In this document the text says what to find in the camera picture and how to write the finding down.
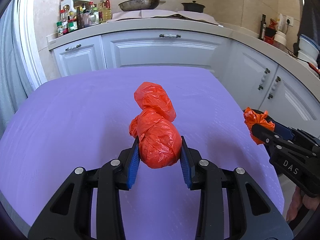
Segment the person right hand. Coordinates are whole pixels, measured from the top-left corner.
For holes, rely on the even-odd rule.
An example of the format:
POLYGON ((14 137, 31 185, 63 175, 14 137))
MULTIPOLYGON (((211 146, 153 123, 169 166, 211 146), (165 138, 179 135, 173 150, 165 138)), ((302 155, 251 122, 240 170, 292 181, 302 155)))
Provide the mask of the person right hand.
POLYGON ((296 186, 293 193, 289 209, 286 214, 286 221, 290 222, 294 220, 297 216, 298 210, 305 206, 308 210, 315 211, 319 206, 319 196, 311 198, 308 195, 302 195, 302 191, 299 187, 296 186))

